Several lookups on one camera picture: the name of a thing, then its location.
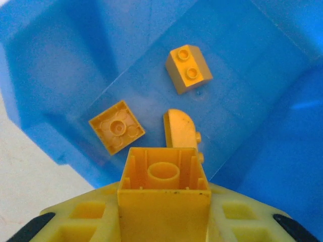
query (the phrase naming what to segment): blue container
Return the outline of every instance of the blue container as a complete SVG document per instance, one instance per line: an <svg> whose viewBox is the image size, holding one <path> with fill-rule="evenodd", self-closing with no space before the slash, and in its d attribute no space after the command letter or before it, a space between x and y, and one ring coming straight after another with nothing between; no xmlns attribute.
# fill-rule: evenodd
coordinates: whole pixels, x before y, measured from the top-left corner
<svg viewBox="0 0 323 242"><path fill-rule="evenodd" d="M94 187L117 181L88 121L126 100L166 145L163 114L188 113L206 175L285 210L323 239L323 2L11 0L0 9L0 80L10 119ZM177 95L171 49L200 47L214 80Z"/></svg>

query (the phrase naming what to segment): yellow lego brick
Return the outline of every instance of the yellow lego brick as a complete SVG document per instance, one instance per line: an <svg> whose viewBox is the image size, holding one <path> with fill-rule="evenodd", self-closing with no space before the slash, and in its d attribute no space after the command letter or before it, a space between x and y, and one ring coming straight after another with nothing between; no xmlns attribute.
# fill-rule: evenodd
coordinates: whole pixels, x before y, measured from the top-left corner
<svg viewBox="0 0 323 242"><path fill-rule="evenodd" d="M209 184L212 191L209 242L294 242L273 219L285 212L252 198Z"/></svg>
<svg viewBox="0 0 323 242"><path fill-rule="evenodd" d="M125 101L120 101L89 121L110 155L114 155L145 134Z"/></svg>
<svg viewBox="0 0 323 242"><path fill-rule="evenodd" d="M195 148L201 142L201 134L195 129L189 115L178 109L169 109L164 114L166 145L169 148ZM198 160L203 163L202 153L198 153Z"/></svg>
<svg viewBox="0 0 323 242"><path fill-rule="evenodd" d="M55 216L30 242L121 242L117 187L111 184L41 212Z"/></svg>
<svg viewBox="0 0 323 242"><path fill-rule="evenodd" d="M213 78L200 49L188 44L170 52L166 69L178 94L201 86Z"/></svg>
<svg viewBox="0 0 323 242"><path fill-rule="evenodd" d="M194 148L130 148L118 188L122 242L205 242L211 191Z"/></svg>

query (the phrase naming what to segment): black rubber piece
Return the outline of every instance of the black rubber piece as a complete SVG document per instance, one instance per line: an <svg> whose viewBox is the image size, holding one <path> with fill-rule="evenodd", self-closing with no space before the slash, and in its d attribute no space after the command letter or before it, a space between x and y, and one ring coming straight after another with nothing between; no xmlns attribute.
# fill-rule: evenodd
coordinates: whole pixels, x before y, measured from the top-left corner
<svg viewBox="0 0 323 242"><path fill-rule="evenodd" d="M33 218L25 226L23 226L14 236L7 242L29 242L41 231L45 225L54 218L55 213L45 213L36 218Z"/></svg>
<svg viewBox="0 0 323 242"><path fill-rule="evenodd" d="M320 242L294 219L288 218L282 214L274 214L273 217L296 242Z"/></svg>

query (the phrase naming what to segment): white floor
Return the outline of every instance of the white floor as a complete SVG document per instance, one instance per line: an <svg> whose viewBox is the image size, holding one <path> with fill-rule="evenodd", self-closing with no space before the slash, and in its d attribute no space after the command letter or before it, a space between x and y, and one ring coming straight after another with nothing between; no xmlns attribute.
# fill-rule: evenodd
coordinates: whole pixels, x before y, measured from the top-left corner
<svg viewBox="0 0 323 242"><path fill-rule="evenodd" d="M56 165L8 119L0 96L0 241L46 207L92 189L70 166Z"/></svg>

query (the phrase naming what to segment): blue plastic bin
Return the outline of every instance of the blue plastic bin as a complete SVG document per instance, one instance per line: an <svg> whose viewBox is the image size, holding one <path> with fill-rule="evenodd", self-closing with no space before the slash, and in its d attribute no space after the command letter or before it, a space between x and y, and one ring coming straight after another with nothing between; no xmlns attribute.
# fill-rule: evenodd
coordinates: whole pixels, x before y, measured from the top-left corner
<svg viewBox="0 0 323 242"><path fill-rule="evenodd" d="M166 145L163 114L188 113L211 182L288 212L323 239L323 2L11 0L0 9L10 119L94 187L117 181L88 121L124 99ZM170 50L200 47L214 80L177 95Z"/></svg>

